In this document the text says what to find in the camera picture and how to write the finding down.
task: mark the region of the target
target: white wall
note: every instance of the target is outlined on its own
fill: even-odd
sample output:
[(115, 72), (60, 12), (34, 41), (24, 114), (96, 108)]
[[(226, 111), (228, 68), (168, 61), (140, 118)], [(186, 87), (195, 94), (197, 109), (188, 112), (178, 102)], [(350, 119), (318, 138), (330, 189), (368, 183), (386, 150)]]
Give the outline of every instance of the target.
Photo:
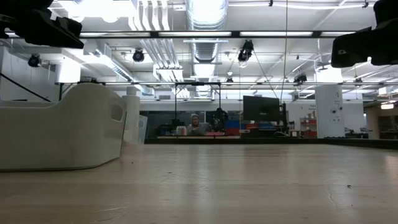
[[(54, 85), (55, 72), (49, 73), (45, 68), (31, 68), (27, 60), (11, 55), (4, 47), (0, 47), (0, 71), (50, 101), (58, 101), (59, 86)], [(0, 79), (0, 98), (2, 100), (43, 101), (4, 78)]]

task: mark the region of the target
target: desk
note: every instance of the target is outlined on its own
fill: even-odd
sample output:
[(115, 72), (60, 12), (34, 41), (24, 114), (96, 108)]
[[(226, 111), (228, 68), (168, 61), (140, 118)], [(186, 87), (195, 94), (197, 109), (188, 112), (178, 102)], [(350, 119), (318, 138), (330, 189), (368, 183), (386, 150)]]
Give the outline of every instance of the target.
[(159, 136), (157, 139), (239, 139), (239, 136)]

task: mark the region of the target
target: security camera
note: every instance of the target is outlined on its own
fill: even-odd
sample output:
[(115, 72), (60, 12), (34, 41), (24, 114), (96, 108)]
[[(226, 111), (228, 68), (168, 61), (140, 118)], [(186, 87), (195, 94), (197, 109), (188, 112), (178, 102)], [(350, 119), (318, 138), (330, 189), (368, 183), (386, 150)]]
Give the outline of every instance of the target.
[(136, 52), (132, 56), (132, 59), (135, 62), (143, 62), (145, 57), (144, 57), (144, 53), (142, 53), (142, 49), (136, 49)]
[(304, 73), (301, 73), (297, 77), (294, 78), (295, 83), (303, 83), (307, 81), (307, 75)]
[(238, 55), (239, 62), (247, 62), (251, 57), (251, 52), (254, 50), (254, 45), (251, 40), (246, 40)]
[(39, 54), (32, 54), (27, 64), (32, 68), (39, 68), (42, 66), (42, 60)]

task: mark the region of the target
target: cable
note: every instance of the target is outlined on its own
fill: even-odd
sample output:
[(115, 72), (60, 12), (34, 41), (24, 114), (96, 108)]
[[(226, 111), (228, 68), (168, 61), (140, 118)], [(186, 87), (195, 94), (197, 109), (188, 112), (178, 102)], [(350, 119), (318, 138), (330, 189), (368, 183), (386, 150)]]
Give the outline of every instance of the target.
[(236, 59), (236, 58), (238, 57), (238, 55), (239, 55), (239, 54), (238, 54), (239, 51), (240, 51), (240, 50), (238, 50), (238, 51), (235, 53), (234, 60), (232, 61), (231, 66), (229, 66), (228, 72), (231, 71), (232, 65), (234, 65), (235, 59)]
[(253, 49), (253, 53), (254, 53), (254, 56), (256, 56), (257, 62), (258, 62), (258, 63), (259, 63), (259, 65), (260, 65), (260, 68), (261, 68), (261, 71), (262, 71), (262, 73), (264, 74), (265, 78), (267, 79), (267, 83), (268, 83), (268, 85), (271, 87), (271, 90), (274, 92), (274, 94), (275, 94), (276, 98), (278, 99), (279, 97), (278, 97), (278, 95), (276, 95), (276, 92), (274, 91), (274, 89), (273, 89), (273, 87), (272, 87), (271, 83), (269, 83), (269, 79), (268, 79), (268, 77), (267, 77), (267, 75), (266, 75), (266, 73), (265, 73), (264, 69), (262, 69), (262, 66), (261, 66), (260, 60), (259, 60), (259, 58), (257, 57), (257, 54), (256, 54), (256, 52), (254, 51), (254, 49)]
[(286, 74), (286, 61), (287, 61), (286, 59), (287, 59), (287, 19), (288, 19), (287, 12), (289, 11), (288, 7), (287, 7), (288, 3), (289, 3), (289, 0), (286, 0), (285, 59), (284, 59), (284, 73), (283, 73), (284, 79), (282, 81), (282, 90), (280, 91), (280, 104), (281, 105), (282, 105), (282, 97), (283, 97), (283, 94), (284, 94), (284, 85), (285, 85), (285, 79), (286, 79), (285, 74)]
[(30, 90), (30, 89), (28, 89), (28, 88), (22, 86), (22, 85), (19, 84), (18, 82), (15, 82), (14, 80), (8, 78), (7, 76), (5, 76), (5, 74), (0, 73), (0, 76), (1, 76), (1, 77), (4, 77), (6, 80), (10, 81), (11, 83), (13, 83), (13, 84), (15, 84), (15, 85), (17, 85), (17, 86), (23, 88), (25, 91), (28, 91), (29, 93), (31, 93), (31, 94), (33, 94), (33, 95), (39, 97), (40, 99), (42, 99), (42, 100), (44, 100), (44, 101), (47, 101), (47, 102), (51, 102), (51, 101), (48, 100), (47, 98), (44, 98), (43, 96), (40, 96), (39, 94), (33, 92), (32, 90)]

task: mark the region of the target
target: white curved barrier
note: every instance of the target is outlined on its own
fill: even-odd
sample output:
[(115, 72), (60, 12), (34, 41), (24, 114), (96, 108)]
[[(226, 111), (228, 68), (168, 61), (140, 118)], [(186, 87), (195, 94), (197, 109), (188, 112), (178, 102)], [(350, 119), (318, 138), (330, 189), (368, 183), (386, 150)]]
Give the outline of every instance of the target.
[(83, 169), (120, 156), (126, 102), (105, 86), (77, 85), (49, 106), (1, 104), (0, 170)]

